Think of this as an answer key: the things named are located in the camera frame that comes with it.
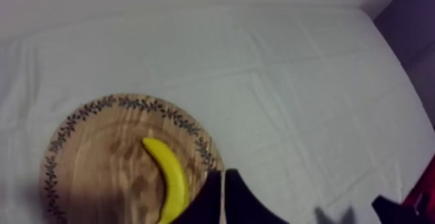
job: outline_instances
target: red object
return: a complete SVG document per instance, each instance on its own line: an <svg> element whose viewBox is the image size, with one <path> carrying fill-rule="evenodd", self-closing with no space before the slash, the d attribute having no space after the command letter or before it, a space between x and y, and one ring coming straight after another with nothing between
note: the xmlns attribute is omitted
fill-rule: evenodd
<svg viewBox="0 0 435 224"><path fill-rule="evenodd" d="M402 205L414 205L420 194L430 195L430 201L427 207L426 215L428 215L431 222L435 223L435 157L432 158L425 172L420 177L420 180L411 190L411 193L409 193Z"/></svg>

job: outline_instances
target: decorative vine border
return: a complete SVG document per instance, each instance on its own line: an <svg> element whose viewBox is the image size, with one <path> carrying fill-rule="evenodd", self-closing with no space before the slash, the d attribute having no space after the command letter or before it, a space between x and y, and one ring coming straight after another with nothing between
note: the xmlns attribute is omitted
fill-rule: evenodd
<svg viewBox="0 0 435 224"><path fill-rule="evenodd" d="M116 103L119 107L124 107L126 109L138 109L139 111L146 111L147 113L152 111L161 113L162 118L167 117L171 119L174 125L185 129L187 134L191 136L194 135L195 137L199 136L201 130L200 127L197 127L194 122L189 122L189 120L185 119L178 110L163 108L163 105L157 100L154 102L147 102L143 99L132 100L128 98L128 96L115 98L113 95L109 95L97 101L85 104L78 110L78 112L67 117L65 123L66 126L59 129L58 138L50 142L49 152L53 155L45 158L44 167L46 179L44 180L44 189L47 192L46 197L48 199L47 212L51 213L59 224L66 224L68 223L68 220L66 218L66 213L61 210L57 203L59 195L56 193L55 186L58 184L58 180L54 173L54 169L57 167L56 156L58 155L59 150L63 148L63 143L67 142L67 139L75 132L75 125L77 125L79 121L86 121L87 118L97 115L105 108L113 107ZM204 141L203 137L199 137L195 140L196 152L199 153L202 158L202 163L206 166L207 170L211 170L214 168L213 165L216 158L208 151L207 146L208 143Z"/></svg>

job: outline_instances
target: wood grain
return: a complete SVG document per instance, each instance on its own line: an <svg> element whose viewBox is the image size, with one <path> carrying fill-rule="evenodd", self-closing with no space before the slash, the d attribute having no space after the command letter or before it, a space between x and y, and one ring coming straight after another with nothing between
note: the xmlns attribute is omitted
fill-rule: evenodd
<svg viewBox="0 0 435 224"><path fill-rule="evenodd" d="M152 96L106 96L79 107L50 140L39 180L47 219L156 223L165 183L143 137L160 139L175 152L190 200L208 169L223 169L210 135L182 109Z"/></svg>

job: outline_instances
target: yellow banana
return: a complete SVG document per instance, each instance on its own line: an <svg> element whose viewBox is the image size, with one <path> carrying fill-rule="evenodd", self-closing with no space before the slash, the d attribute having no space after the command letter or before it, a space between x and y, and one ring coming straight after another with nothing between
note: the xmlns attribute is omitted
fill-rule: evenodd
<svg viewBox="0 0 435 224"><path fill-rule="evenodd" d="M167 144L153 138L143 138L142 143L159 163L166 180L166 199L159 224L171 223L185 210L189 203L186 174L177 156Z"/></svg>

